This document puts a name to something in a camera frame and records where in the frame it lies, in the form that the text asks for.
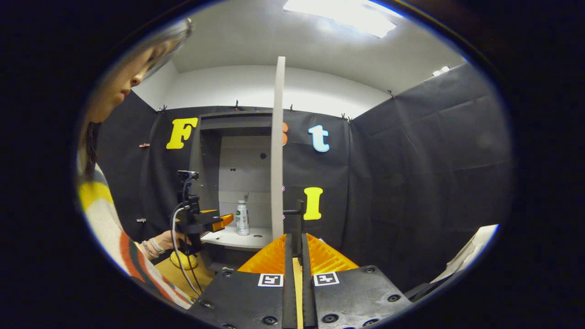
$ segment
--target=plastic bottle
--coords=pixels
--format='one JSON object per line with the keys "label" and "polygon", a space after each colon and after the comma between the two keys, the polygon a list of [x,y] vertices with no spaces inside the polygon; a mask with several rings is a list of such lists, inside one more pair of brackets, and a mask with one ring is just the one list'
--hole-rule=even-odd
{"label": "plastic bottle", "polygon": [[250,235],[250,221],[248,218],[248,209],[246,202],[238,200],[238,207],[236,208],[236,225],[238,227],[238,235]]}

